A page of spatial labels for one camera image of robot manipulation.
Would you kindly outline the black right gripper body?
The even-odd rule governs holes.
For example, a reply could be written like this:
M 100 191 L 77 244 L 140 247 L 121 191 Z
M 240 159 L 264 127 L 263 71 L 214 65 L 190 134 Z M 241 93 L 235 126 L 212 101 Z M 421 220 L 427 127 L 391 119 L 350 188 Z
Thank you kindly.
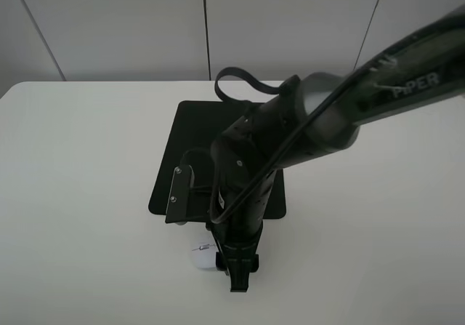
M 244 166 L 216 165 L 210 199 L 216 263 L 255 263 L 264 213 L 272 192 L 272 173 L 250 188 L 253 175 Z

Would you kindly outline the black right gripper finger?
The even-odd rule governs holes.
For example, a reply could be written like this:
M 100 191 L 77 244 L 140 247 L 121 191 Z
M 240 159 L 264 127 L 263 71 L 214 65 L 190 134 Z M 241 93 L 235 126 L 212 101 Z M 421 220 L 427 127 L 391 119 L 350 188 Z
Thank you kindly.
M 222 245 L 222 262 L 230 277 L 231 292 L 247 292 L 249 277 L 259 269 L 256 243 L 247 245 Z

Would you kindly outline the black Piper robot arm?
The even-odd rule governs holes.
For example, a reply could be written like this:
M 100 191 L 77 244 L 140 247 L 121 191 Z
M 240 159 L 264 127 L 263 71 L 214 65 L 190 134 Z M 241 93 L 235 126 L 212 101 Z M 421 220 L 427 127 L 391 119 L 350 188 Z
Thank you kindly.
M 464 92 L 464 8 L 418 29 L 346 76 L 291 76 L 277 87 L 227 67 L 270 100 L 256 105 L 215 87 L 242 116 L 211 144 L 214 176 L 209 227 L 216 266 L 232 292 L 246 292 L 259 267 L 257 247 L 278 171 L 349 148 L 362 125 Z

